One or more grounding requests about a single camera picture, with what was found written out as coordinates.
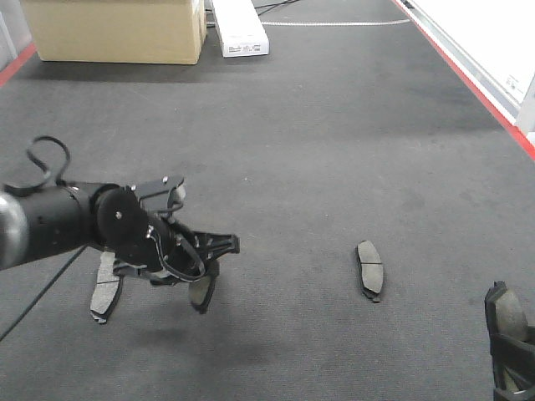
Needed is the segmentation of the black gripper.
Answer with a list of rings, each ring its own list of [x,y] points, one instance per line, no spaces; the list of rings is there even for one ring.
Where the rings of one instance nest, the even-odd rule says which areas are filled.
[[[174,217],[176,211],[142,209],[130,186],[101,191],[94,212],[99,243],[115,254],[114,273],[153,285],[196,282],[207,274],[208,261],[240,253],[234,234],[192,231]]]

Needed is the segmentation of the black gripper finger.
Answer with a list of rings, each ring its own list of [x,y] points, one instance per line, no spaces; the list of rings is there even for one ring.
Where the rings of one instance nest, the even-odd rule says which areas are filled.
[[[534,327],[527,341],[506,334],[490,336],[494,400],[534,400]]]

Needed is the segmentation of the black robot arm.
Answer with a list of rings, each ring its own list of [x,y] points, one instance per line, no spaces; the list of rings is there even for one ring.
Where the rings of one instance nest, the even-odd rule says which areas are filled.
[[[1,268],[56,256],[81,246],[110,251],[116,275],[154,285],[196,282],[211,264],[237,254],[233,234],[193,231],[174,216],[184,179],[165,176],[140,185],[72,182],[1,194]]]

